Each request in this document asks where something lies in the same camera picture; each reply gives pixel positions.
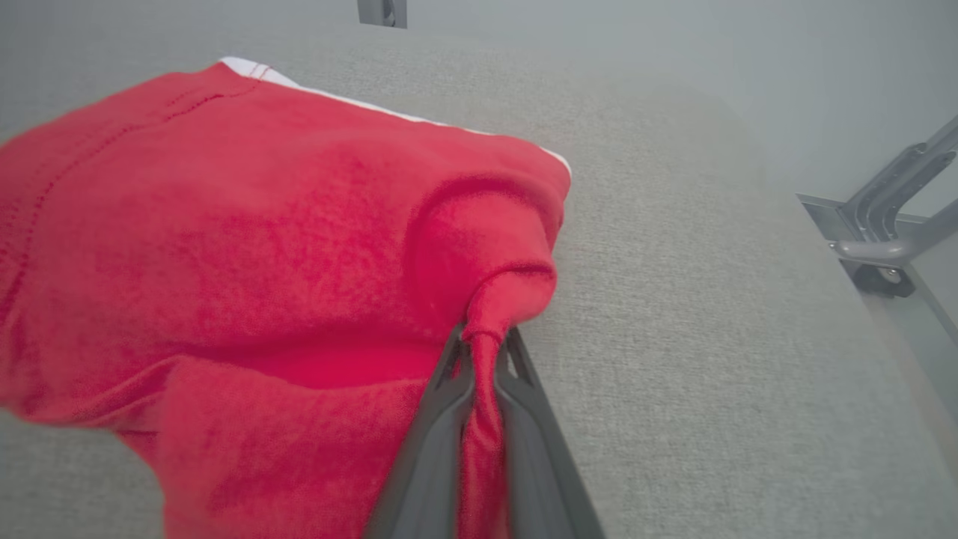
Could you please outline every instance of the gray fabric surface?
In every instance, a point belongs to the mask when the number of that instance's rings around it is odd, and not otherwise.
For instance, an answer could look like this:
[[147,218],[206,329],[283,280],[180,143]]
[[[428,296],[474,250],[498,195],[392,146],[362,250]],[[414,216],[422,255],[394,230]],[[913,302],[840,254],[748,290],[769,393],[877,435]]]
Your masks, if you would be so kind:
[[[0,138],[234,55],[535,141],[569,159],[573,189],[559,289],[524,336],[610,537],[954,536],[958,491],[898,367],[722,104],[279,4],[0,4]],[[0,451],[0,535],[160,533],[154,481],[109,437],[4,417]]]

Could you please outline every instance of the gray background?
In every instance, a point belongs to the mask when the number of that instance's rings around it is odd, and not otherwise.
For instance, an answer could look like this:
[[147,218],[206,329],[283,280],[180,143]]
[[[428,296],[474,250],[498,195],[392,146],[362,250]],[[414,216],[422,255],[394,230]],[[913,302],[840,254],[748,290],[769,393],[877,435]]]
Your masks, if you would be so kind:
[[[720,100],[286,4],[4,3],[0,133],[229,54],[528,138],[574,173],[559,289],[525,338],[609,536],[953,537],[958,492],[898,366]],[[3,416],[0,452],[0,531],[160,534],[148,470],[109,437]]]

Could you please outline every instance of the white fabric edge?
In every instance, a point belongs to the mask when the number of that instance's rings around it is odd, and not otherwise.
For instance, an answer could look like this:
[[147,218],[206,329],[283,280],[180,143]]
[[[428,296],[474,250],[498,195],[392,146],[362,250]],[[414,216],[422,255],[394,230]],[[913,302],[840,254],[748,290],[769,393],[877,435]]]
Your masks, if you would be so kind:
[[[335,94],[330,94],[329,92],[324,92],[323,90],[317,90],[315,88],[306,88],[299,85],[296,81],[290,79],[289,77],[283,75],[282,73],[276,71],[275,69],[269,67],[264,63],[258,63],[248,59],[242,59],[237,57],[226,57],[219,60],[221,63],[225,64],[226,67],[229,67],[237,75],[242,77],[247,77],[250,79],[259,79],[261,81],[272,82],[280,86],[286,86],[289,88],[295,88],[297,90],[302,90],[304,92],[309,92],[311,94],[319,94],[321,96],[328,97],[330,99],[335,99],[336,101],[341,101],[343,103],[348,103],[350,105],[361,106],[363,108],[368,108],[370,110],[375,110],[376,112],[383,112],[391,116],[397,116],[403,120],[408,120],[410,122],[426,122],[427,124],[432,124],[434,126],[442,126],[444,128],[456,128],[468,131],[470,133],[482,134],[482,135],[492,135],[493,133],[486,133],[483,131],[477,131],[473,129],[460,128],[458,126],[450,126],[449,124],[443,124],[440,122],[433,122],[432,120],[426,120],[425,118],[420,118],[418,116],[410,116],[409,114],[402,114],[401,112],[395,112],[394,110],[389,110],[388,108],[383,108],[381,106],[372,105],[362,101],[357,101],[355,99],[350,99],[342,96],[337,96]],[[572,168],[569,167],[569,162],[565,160],[565,157],[562,157],[558,153],[546,150],[541,146],[537,146],[543,152],[546,152],[552,155],[557,159],[562,166],[565,167],[565,170],[569,172],[569,175],[572,175]]]

